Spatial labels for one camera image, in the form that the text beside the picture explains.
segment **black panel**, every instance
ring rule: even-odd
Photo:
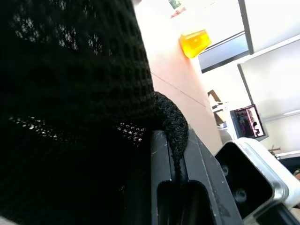
[[[246,192],[245,202],[236,201],[242,218],[248,216],[272,197],[271,185],[234,143],[227,143],[218,152],[216,159],[221,167],[227,166],[226,180],[232,194],[235,195],[239,189]]]

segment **computer monitor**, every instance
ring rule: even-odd
[[[260,138],[266,136],[255,105],[230,112],[237,137]]]

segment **yellow cup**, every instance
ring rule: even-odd
[[[194,33],[182,33],[179,42],[184,54],[190,59],[199,55],[211,44],[206,30]]]

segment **person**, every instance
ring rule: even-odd
[[[155,129],[180,182],[188,123],[154,91],[131,0],[3,0],[0,31],[0,216],[22,225],[140,216],[124,210],[124,190]]]

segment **black knit sweater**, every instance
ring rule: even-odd
[[[175,163],[188,138],[154,92],[131,1],[3,0],[0,30],[0,216],[123,224],[143,135],[164,129]]]

